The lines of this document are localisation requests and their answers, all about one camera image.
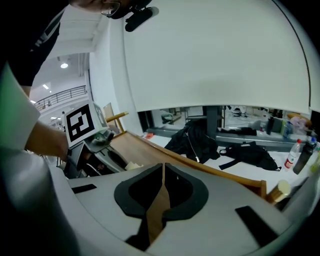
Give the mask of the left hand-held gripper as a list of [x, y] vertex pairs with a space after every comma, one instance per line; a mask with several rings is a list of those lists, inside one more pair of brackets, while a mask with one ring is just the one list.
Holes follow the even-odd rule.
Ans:
[[113, 173], [124, 172], [127, 160], [114, 148], [108, 147], [115, 134], [103, 116], [102, 109], [94, 102], [85, 102], [64, 116], [68, 142], [67, 178], [79, 178], [83, 171], [88, 176], [100, 176], [108, 168]]

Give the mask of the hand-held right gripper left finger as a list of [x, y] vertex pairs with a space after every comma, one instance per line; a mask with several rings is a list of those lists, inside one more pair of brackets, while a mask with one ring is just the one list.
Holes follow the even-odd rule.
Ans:
[[163, 165], [69, 179], [77, 199], [103, 228], [139, 249], [150, 246], [147, 211], [162, 187]]

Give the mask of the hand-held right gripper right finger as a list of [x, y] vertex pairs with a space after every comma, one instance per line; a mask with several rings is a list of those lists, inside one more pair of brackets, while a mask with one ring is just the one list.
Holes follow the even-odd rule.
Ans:
[[176, 164], [165, 166], [170, 208], [148, 253], [255, 253], [291, 222], [245, 186]]

